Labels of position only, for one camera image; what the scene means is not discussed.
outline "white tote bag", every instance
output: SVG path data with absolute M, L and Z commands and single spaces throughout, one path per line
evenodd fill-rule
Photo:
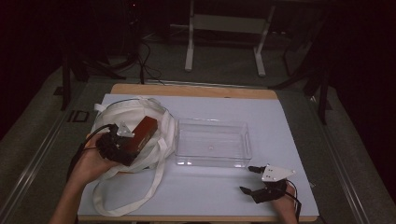
M 107 125 L 123 122 L 129 130 L 133 130 L 145 116 L 158 121 L 158 130 L 146 143 L 131 166 L 119 165 L 111 168 L 99 178 L 99 183 L 93 190 L 93 204 L 96 211 L 108 217 L 120 217 L 137 210 L 147 202 L 155 193 L 161 183 L 165 167 L 165 159 L 175 150 L 177 123 L 169 111 L 153 98 L 138 97 L 130 100 L 116 102 L 112 105 L 95 105 L 99 111 L 92 130 Z M 146 168 L 156 169 L 154 180 L 146 196 L 115 210 L 107 211 L 104 208 L 101 182 L 114 176 L 117 172 L 137 173 Z

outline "bag strap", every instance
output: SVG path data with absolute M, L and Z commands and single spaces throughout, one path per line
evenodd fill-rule
M 152 185 L 150 189 L 148 190 L 146 196 L 134 203 L 130 203 L 127 205 L 124 205 L 123 207 L 107 211 L 104 208 L 104 203 L 103 203 L 103 193 L 101 191 L 101 188 L 98 188 L 100 185 L 100 182 L 96 185 L 95 189 L 93 190 L 93 205 L 95 206 L 96 211 L 103 215 L 103 216 L 108 216 L 108 217 L 120 217 L 123 215 L 126 215 L 128 213 L 131 213 L 135 210 L 137 210 L 140 206 L 142 206 L 144 203 L 146 203 L 155 193 L 157 190 L 157 187 L 160 185 L 161 180 L 163 179 L 163 170 L 165 168 L 165 152 L 168 149 L 168 145 L 166 145 L 165 140 L 163 138 L 160 138 L 158 140 L 158 145 L 160 149 L 160 159 L 157 164 L 157 169 L 155 171 L 155 176 L 154 180 L 152 182 Z
M 128 213 L 137 210 L 141 205 L 146 203 L 154 195 L 155 191 L 157 190 L 163 178 L 165 159 L 173 151 L 172 150 L 173 146 L 171 144 L 173 143 L 172 140 L 175 136 L 175 129 L 176 129 L 175 120 L 166 110 L 165 113 L 163 114 L 163 121 L 161 122 L 160 139 L 158 140 L 154 149 L 151 151 L 150 155 L 148 155 L 144 159 L 143 161 L 144 164 L 140 164 L 141 162 L 137 164 L 138 167 L 144 168 L 158 162 L 156 164 L 157 168 L 155 171 L 154 180 L 146 196 L 143 199 L 134 203 L 124 205 L 123 207 L 117 208 L 115 210 L 107 211 L 104 208 L 103 192 L 102 192 L 102 188 L 100 187 L 100 184 L 103 180 L 109 179 L 110 177 L 114 176 L 118 172 L 120 167 L 113 167 L 112 169 L 110 169 L 108 172 L 106 172 L 104 175 L 101 176 L 99 183 L 95 186 L 93 190 L 93 195 L 92 195 L 93 205 L 99 214 L 109 217 L 120 217 L 126 215 Z

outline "white strap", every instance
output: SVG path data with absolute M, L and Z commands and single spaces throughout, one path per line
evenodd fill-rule
M 115 210 L 107 211 L 104 208 L 104 202 L 103 202 L 103 193 L 101 192 L 101 188 L 98 188 L 100 185 L 100 182 L 96 185 L 95 189 L 93 190 L 93 204 L 95 206 L 96 211 L 103 215 L 103 216 L 109 216 L 109 217 L 120 217 L 123 215 L 126 215 L 128 213 L 131 213 L 138 209 L 141 205 L 143 205 L 145 202 L 147 202 L 155 193 L 157 187 L 161 183 L 161 180 L 163 178 L 163 170 L 165 167 L 165 152 L 166 149 L 168 149 L 168 146 L 166 145 L 165 141 L 163 138 L 160 138 L 158 140 L 158 145 L 160 147 L 160 159 L 158 161 L 157 169 L 155 171 L 155 176 L 154 176 L 154 181 L 152 182 L 151 188 L 148 190 L 146 196 L 135 202 L 135 203 L 130 203 L 127 205 L 124 205 L 123 207 L 117 208 Z

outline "metal frame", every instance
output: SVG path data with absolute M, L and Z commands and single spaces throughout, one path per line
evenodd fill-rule
M 262 47 L 264 45 L 265 38 L 268 35 L 268 30 L 271 25 L 271 20 L 274 16 L 275 9 L 276 9 L 275 6 L 271 6 L 266 20 L 209 16 L 202 14 L 194 14 L 194 0 L 190 0 L 189 45 L 187 48 L 185 70 L 187 72 L 192 71 L 192 62 L 193 62 L 193 54 L 194 54 L 194 41 L 193 41 L 194 29 L 240 32 L 240 33 L 251 33 L 251 34 L 261 35 L 260 42 L 256 47 L 253 48 L 253 52 L 256 61 L 258 75 L 259 77 L 265 77 L 265 69 L 262 63 Z

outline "clear plastic container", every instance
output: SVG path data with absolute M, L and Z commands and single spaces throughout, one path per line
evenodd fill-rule
M 175 154 L 178 165 L 246 167 L 251 159 L 248 125 L 180 119 Z

